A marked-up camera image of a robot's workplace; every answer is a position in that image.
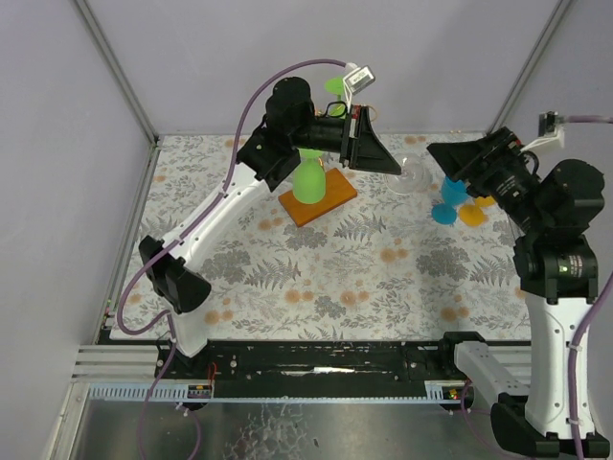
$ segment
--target table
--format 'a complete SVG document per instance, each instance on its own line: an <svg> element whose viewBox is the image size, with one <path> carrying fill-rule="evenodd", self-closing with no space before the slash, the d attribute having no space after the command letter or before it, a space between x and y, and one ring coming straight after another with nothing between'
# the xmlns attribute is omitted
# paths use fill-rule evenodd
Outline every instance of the table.
<svg viewBox="0 0 613 460"><path fill-rule="evenodd" d="M420 155L433 175L424 193L395 195L384 176L342 170L358 197L297 228L278 200L291 178L246 214L200 269L213 285L202 328L223 339L438 339L477 331L487 339L529 339L530 322L512 263L506 215L487 208L471 228L430 217L441 201L443 173L431 142L477 133L384 134L392 153ZM186 218L227 171L231 136L167 136L156 166L127 271L141 266L137 245L161 238ZM326 167L336 167L334 155ZM147 279L128 297L125 323L144 326L166 308ZM166 333L166 321L137 338ZM115 325L113 339L134 338Z"/></svg>

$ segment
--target green cup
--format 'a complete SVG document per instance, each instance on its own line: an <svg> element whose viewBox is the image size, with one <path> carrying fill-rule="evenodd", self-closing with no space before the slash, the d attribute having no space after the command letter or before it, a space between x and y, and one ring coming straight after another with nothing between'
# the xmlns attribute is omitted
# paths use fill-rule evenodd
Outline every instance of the green cup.
<svg viewBox="0 0 613 460"><path fill-rule="evenodd" d="M315 204L326 195L326 172L319 162L319 150L300 149L300 165L294 171L294 197L304 204Z"/></svg>

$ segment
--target gray wall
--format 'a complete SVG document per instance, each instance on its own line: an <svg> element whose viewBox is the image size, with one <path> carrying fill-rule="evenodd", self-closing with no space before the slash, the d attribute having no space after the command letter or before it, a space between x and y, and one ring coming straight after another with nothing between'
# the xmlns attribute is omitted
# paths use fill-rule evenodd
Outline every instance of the gray wall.
<svg viewBox="0 0 613 460"><path fill-rule="evenodd" d="M578 2L561 25L526 88L507 126L524 142L536 136L539 112L613 116L613 2ZM601 287L613 269L613 127L572 125L566 130L566 149L541 156L542 174L564 158L580 158L605 174L607 205L587 232L599 256ZM590 334L589 388L604 431L613 439L613 299L607 302Z"/></svg>
<svg viewBox="0 0 613 460"><path fill-rule="evenodd" d="M370 64L378 131L485 130L556 0L90 0L162 133L229 133L253 91L310 58ZM334 68L302 71L322 106ZM260 121L263 101L247 129Z"/></svg>
<svg viewBox="0 0 613 460"><path fill-rule="evenodd" d="M0 1L0 458L38 458L147 143L67 0Z"/></svg>

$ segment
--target black cable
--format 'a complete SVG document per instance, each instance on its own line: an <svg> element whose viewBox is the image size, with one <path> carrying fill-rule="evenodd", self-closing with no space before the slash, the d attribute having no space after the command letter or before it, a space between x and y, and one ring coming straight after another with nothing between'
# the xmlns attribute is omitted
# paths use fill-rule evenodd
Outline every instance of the black cable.
<svg viewBox="0 0 613 460"><path fill-rule="evenodd" d="M339 105L339 104L343 105L343 112L338 115L329 115L328 114L329 108L332 107L333 105ZM331 103L326 105L326 111L324 112L322 117L343 118L345 115L347 115L348 112L349 110L347 109L347 103L345 103L345 101L332 101Z"/></svg>
<svg viewBox="0 0 613 460"><path fill-rule="evenodd" d="M532 158L532 160L533 160L533 175L536 175L536 172L538 171L538 167L540 166L540 163L538 161L538 157L532 151L524 151L524 156Z"/></svg>

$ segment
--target transparent glass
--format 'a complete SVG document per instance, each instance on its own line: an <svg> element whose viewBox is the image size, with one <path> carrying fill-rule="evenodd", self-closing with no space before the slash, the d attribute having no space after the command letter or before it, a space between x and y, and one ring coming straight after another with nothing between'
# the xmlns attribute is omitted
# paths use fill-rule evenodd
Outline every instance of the transparent glass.
<svg viewBox="0 0 613 460"><path fill-rule="evenodd" d="M385 182L398 195L423 192L432 184L432 174L423 160L414 153L399 153L394 159L401 167L400 175L387 174Z"/></svg>

